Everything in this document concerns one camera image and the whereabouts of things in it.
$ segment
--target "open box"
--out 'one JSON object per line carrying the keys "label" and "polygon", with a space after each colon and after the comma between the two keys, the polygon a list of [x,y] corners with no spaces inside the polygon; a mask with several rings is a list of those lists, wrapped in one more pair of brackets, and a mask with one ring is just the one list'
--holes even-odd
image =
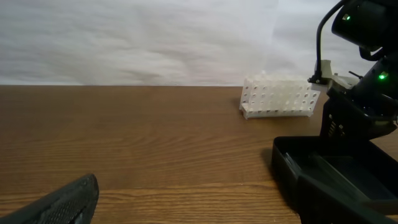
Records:
{"label": "open box", "polygon": [[353,202],[384,215],[398,214],[398,162],[370,141],[278,137],[272,167],[293,205],[297,180],[305,174]]}

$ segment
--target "wrinkled white fabric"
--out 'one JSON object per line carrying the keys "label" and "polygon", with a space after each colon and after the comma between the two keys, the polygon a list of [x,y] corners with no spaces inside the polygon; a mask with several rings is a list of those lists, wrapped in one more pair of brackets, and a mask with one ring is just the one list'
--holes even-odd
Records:
{"label": "wrinkled white fabric", "polygon": [[[0,84],[242,85],[263,68],[307,77],[317,25],[335,3],[6,0]],[[358,48],[332,36],[330,24],[324,58],[337,72],[368,70]]]}

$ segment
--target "white plastic test tube rack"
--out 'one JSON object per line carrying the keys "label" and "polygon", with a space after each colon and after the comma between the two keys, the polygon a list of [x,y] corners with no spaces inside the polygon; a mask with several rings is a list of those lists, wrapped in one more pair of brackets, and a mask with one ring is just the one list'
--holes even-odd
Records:
{"label": "white plastic test tube rack", "polygon": [[259,75],[244,81],[239,109],[248,118],[311,116],[320,92],[294,76]]}

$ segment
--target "wood grain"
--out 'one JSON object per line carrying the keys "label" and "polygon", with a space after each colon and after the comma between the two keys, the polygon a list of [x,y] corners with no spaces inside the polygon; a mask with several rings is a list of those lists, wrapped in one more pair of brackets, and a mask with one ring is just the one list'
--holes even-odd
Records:
{"label": "wood grain", "polygon": [[[0,86],[0,215],[92,172],[93,223],[300,223],[269,171],[311,118],[246,121],[240,87]],[[396,133],[374,142],[398,158]]]}

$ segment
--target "white sheet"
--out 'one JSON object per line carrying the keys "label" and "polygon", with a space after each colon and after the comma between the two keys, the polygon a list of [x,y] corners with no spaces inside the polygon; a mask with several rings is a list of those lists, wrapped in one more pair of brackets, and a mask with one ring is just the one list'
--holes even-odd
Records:
{"label": "white sheet", "polygon": [[[0,7],[0,84],[242,85],[262,68],[308,77],[317,24],[335,3],[7,0]],[[324,58],[340,73],[367,71],[371,63],[332,36],[330,24]]]}

